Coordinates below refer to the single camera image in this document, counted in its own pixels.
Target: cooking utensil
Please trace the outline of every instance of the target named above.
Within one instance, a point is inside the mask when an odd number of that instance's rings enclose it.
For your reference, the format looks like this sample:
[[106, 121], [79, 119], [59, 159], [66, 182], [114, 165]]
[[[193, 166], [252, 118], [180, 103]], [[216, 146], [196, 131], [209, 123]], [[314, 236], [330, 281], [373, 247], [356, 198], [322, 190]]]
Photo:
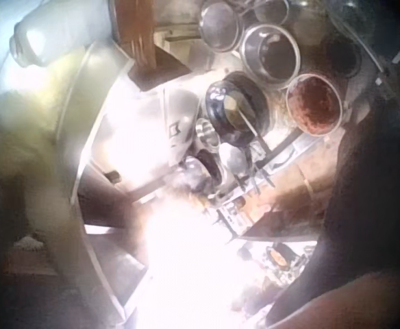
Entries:
[[287, 21], [290, 5], [287, 0], [261, 0], [257, 1], [253, 11], [261, 23], [282, 25]]
[[238, 185], [242, 190], [245, 191], [245, 186], [240, 180], [240, 176], [249, 175], [251, 183], [255, 188], [257, 194], [261, 194], [261, 191], [255, 181], [255, 167], [251, 163], [250, 152], [242, 150], [239, 147], [234, 147], [228, 143], [220, 145], [219, 150], [221, 162], [234, 174]]
[[241, 112], [260, 134], [271, 125], [264, 93], [242, 72], [231, 73], [224, 80], [211, 84], [205, 106], [221, 141], [235, 147], [246, 147], [255, 138]]
[[274, 89], [286, 88], [301, 67], [296, 40], [274, 24], [250, 27], [242, 38], [240, 56], [254, 79]]
[[201, 11], [199, 30], [203, 41], [212, 50], [222, 53], [238, 46], [242, 23], [228, 3], [209, 1]]
[[200, 118], [195, 123], [195, 133], [201, 144], [212, 153], [218, 153], [220, 136], [215, 131], [209, 120]]
[[245, 151], [229, 143], [220, 144], [218, 154], [221, 162], [236, 176], [249, 173], [249, 164]]

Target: small bowl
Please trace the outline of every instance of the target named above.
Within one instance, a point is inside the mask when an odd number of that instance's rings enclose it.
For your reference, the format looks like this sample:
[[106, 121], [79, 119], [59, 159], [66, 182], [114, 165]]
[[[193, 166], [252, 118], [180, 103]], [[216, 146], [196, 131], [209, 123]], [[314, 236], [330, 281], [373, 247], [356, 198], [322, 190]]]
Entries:
[[[290, 62], [289, 67], [284, 63], [290, 59], [286, 56], [288, 53], [294, 56], [294, 62]], [[251, 26], [242, 39], [240, 56], [255, 80], [274, 89], [286, 88], [301, 67], [301, 53], [296, 40], [283, 27], [274, 24]], [[273, 74], [273, 67], [267, 67], [267, 64], [275, 64], [276, 61], [277, 68]]]
[[242, 36], [242, 22], [234, 9], [224, 1], [207, 1], [201, 10], [201, 38], [217, 53], [234, 50]]
[[[314, 132], [311, 132], [307, 129], [306, 126], [304, 126], [302, 124], [302, 122], [300, 122], [300, 120], [296, 119], [295, 114], [293, 113], [293, 111], [290, 109], [290, 103], [289, 103], [289, 99], [290, 99], [290, 94], [294, 91], [294, 89], [297, 87], [298, 84], [304, 82], [305, 80], [311, 78], [311, 77], [315, 77], [319, 80], [322, 80], [323, 82], [325, 82], [334, 92], [337, 100], [338, 100], [338, 118], [336, 119], [335, 123], [332, 123], [332, 127], [323, 133], [317, 134]], [[324, 76], [319, 75], [319, 74], [315, 74], [315, 73], [305, 73], [305, 74], [301, 74], [298, 77], [294, 78], [293, 81], [291, 81], [290, 85], [288, 86], [287, 89], [287, 93], [286, 93], [286, 105], [287, 105], [287, 111], [288, 114], [290, 115], [291, 118], [293, 118], [293, 120], [295, 120], [295, 122], [297, 123], [297, 125], [299, 126], [299, 128], [306, 132], [307, 134], [310, 134], [312, 136], [326, 136], [328, 134], [331, 134], [334, 130], [336, 130], [340, 124], [342, 123], [342, 118], [343, 118], [343, 105], [342, 105], [342, 100], [340, 98], [340, 94], [337, 90], [337, 88]]]

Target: metal container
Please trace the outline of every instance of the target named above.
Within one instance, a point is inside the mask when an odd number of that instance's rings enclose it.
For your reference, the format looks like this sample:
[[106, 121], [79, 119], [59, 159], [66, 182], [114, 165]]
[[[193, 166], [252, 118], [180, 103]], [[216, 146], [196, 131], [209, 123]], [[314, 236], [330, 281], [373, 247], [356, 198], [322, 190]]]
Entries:
[[[336, 122], [332, 124], [332, 127], [323, 133], [317, 134], [314, 132], [309, 131], [309, 129], [307, 129], [306, 126], [304, 126], [304, 124], [301, 122], [301, 120], [299, 120], [295, 113], [291, 110], [291, 106], [290, 106], [290, 94], [294, 91], [294, 89], [302, 82], [306, 81], [307, 79], [311, 78], [311, 77], [315, 77], [319, 80], [322, 80], [325, 84], [327, 84], [330, 89], [332, 89], [332, 91], [334, 92], [336, 99], [338, 101], [338, 118], [336, 119]], [[293, 81], [291, 81], [290, 86], [287, 89], [287, 93], [286, 93], [286, 103], [287, 103], [287, 110], [288, 110], [288, 114], [290, 115], [290, 117], [292, 117], [297, 125], [299, 126], [299, 128], [301, 130], [303, 130], [304, 132], [313, 135], [313, 136], [326, 136], [330, 133], [332, 133], [334, 130], [336, 130], [340, 124], [342, 123], [342, 118], [343, 118], [343, 106], [342, 106], [342, 100], [340, 98], [340, 94], [338, 92], [338, 89], [333, 85], [332, 82], [330, 82], [326, 77], [316, 74], [316, 73], [306, 73], [306, 74], [301, 74], [300, 76], [296, 77], [293, 79]]]
[[282, 25], [288, 19], [290, 5], [287, 0], [261, 0], [257, 1], [253, 11], [261, 23]]
[[296, 40], [283, 27], [259, 24], [250, 27], [241, 42], [246, 70], [269, 88], [286, 88], [301, 67]]
[[203, 41], [214, 51], [234, 50], [242, 36], [239, 15], [224, 1], [209, 1], [201, 11], [199, 31]]
[[220, 136], [215, 131], [209, 120], [200, 118], [195, 124], [195, 133], [201, 144], [212, 153], [218, 152], [220, 146]]

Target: metal pot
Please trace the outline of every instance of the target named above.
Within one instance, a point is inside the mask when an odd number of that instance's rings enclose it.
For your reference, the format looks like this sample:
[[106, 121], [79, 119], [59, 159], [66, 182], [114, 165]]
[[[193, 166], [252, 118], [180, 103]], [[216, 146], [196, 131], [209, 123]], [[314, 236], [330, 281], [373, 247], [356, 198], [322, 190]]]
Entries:
[[244, 73], [234, 72], [213, 83], [205, 96], [206, 112], [224, 143], [247, 146], [254, 138], [240, 112], [261, 134], [267, 133], [270, 115], [266, 97]]

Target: bright light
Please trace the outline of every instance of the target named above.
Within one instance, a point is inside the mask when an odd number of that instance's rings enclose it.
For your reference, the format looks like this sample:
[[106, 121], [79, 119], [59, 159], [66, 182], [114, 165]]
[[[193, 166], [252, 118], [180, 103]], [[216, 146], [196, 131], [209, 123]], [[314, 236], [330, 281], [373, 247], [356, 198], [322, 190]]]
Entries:
[[219, 233], [187, 202], [165, 202], [147, 230], [153, 276], [138, 306], [138, 328], [237, 328], [230, 304], [256, 268], [228, 250]]
[[47, 42], [43, 33], [31, 29], [27, 32], [27, 39], [31, 45], [31, 48], [33, 49], [33, 52], [36, 54], [36, 56], [39, 56], [43, 52], [43, 49], [45, 49]]

